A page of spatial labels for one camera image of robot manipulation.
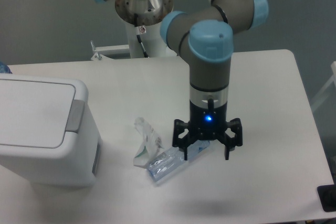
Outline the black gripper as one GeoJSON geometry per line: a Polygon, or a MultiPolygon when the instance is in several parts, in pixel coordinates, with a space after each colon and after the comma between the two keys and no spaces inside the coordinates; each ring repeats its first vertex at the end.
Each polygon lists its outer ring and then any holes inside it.
{"type": "Polygon", "coordinates": [[[226,122],[227,104],[214,108],[201,108],[190,102],[190,121],[174,120],[172,146],[178,147],[184,153],[184,160],[188,160],[187,148],[197,140],[218,140],[225,145],[225,159],[229,160],[229,153],[236,146],[243,145],[243,127],[240,118],[226,122]],[[226,131],[231,130],[234,136],[226,131]]]}

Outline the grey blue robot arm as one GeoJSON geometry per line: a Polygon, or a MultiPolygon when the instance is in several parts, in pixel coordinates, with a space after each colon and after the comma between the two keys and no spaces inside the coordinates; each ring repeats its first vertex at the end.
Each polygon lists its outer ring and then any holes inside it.
{"type": "Polygon", "coordinates": [[[240,119],[226,121],[233,36],[263,24],[269,5],[267,0],[209,1],[209,8],[194,14],[174,11],[170,0],[115,0],[115,8],[136,28],[160,25],[163,42],[189,66],[190,120],[174,121],[173,147],[187,153],[198,140],[217,140],[229,156],[243,144],[240,119]]]}

